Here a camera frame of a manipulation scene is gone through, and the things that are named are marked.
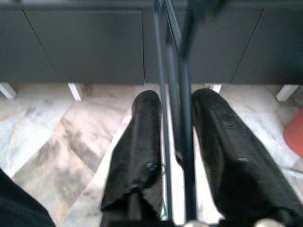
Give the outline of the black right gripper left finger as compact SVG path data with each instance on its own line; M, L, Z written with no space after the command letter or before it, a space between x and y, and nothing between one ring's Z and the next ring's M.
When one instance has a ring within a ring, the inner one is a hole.
M161 103L152 90L132 104L132 117L113 150L100 210L110 221L159 220L163 204L160 152Z

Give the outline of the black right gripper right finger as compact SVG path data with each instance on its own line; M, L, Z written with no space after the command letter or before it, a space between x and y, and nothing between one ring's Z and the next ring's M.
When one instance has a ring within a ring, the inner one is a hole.
M220 227L254 227L266 218L303 227L303 204L228 102L208 88L196 90L191 100L211 195L223 215Z

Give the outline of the green plastic hanger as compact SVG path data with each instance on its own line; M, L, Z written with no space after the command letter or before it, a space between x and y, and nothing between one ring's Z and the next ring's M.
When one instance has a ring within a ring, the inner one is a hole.
M162 198L162 207L160 213L160 220L167 219L167 208L166 208L166 166L161 164L161 175L162 175L162 182L163 182L163 198Z

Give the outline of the orange bin green liner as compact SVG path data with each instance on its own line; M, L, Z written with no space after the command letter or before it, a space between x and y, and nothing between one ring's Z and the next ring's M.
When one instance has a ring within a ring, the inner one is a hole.
M303 157L303 108L298 111L286 127L284 140L293 152Z

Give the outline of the silver metal clothes rack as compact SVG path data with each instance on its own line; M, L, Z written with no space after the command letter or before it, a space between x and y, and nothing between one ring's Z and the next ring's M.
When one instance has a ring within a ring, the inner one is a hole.
M153 20L159 66L159 85L164 126L166 195L168 220L173 218L169 126L171 125L175 157L184 173L186 225L198 224L196 211L196 179L191 104L191 75L188 59L200 22L216 16L226 0L187 0L184 29L178 24L172 0L154 0Z

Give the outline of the black TV cabinet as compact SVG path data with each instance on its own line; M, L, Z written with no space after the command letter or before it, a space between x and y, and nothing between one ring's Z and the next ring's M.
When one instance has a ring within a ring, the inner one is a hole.
M155 14L193 83L303 84L303 0L0 0L0 81L157 83Z

